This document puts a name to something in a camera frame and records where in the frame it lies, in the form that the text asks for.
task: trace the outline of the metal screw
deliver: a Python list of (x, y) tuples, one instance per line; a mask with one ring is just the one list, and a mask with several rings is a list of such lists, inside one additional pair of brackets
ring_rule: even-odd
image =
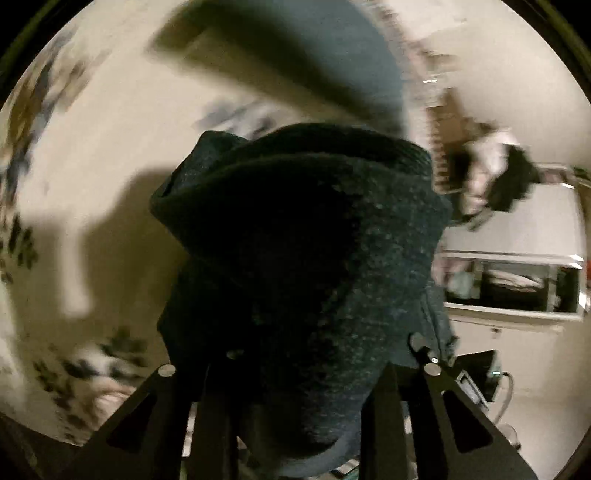
[(166, 364), (158, 369), (158, 375), (161, 377), (172, 377), (177, 371), (177, 368), (172, 364)]
[(427, 358), (432, 364), (438, 364), (439, 359), (437, 358), (437, 354), (433, 350), (429, 350), (427, 352)]
[(437, 364), (427, 364), (423, 367), (423, 370), (425, 370), (427, 375), (431, 375), (432, 377), (441, 375), (441, 367)]

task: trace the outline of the white wall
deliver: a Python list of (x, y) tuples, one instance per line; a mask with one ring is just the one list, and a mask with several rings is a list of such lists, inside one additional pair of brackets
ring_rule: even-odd
[(591, 168), (591, 105), (550, 46), (501, 0), (455, 0), (464, 26), (427, 41), (460, 57), (467, 113), (511, 127), (536, 162)]

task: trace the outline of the dark fabric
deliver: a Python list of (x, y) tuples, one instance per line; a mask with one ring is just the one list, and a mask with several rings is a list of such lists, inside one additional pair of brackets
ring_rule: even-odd
[(371, 127), (403, 136), (400, 70), (349, 0), (209, 0), (193, 16)]
[(509, 212), (514, 200), (521, 200), (530, 184), (539, 181), (537, 168), (525, 152), (507, 145), (507, 169), (494, 181), (488, 193), (488, 206), (497, 212)]
[(246, 352), (259, 394), (250, 431), (267, 432), (254, 454), (283, 474), (331, 446), (300, 475), (355, 453), (386, 363), (416, 365), (410, 333), (449, 353), (430, 271), (450, 208), (414, 144), (325, 124), (253, 142), (206, 132), (151, 210), (191, 254), (158, 325), (171, 361)]

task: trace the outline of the screw head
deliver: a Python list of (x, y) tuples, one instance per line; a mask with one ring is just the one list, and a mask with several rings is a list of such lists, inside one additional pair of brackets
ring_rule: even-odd
[(427, 375), (431, 375), (432, 377), (441, 375), (441, 367), (437, 364), (427, 364), (423, 367), (423, 370), (425, 370)]
[(158, 375), (161, 377), (172, 377), (174, 373), (177, 371), (177, 368), (172, 364), (162, 365), (158, 369)]

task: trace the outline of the cable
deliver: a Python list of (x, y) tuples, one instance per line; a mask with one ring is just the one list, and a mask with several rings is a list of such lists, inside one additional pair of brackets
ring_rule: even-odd
[(503, 376), (509, 379), (509, 391), (507, 393), (505, 401), (503, 402), (503, 406), (501, 407), (499, 413), (496, 415), (496, 418), (493, 421), (495, 425), (499, 423), (501, 418), (503, 418), (503, 415), (509, 407), (509, 403), (511, 403), (511, 400), (513, 399), (513, 392), (515, 390), (515, 379), (513, 378), (513, 375), (511, 375), (509, 372), (503, 372)]

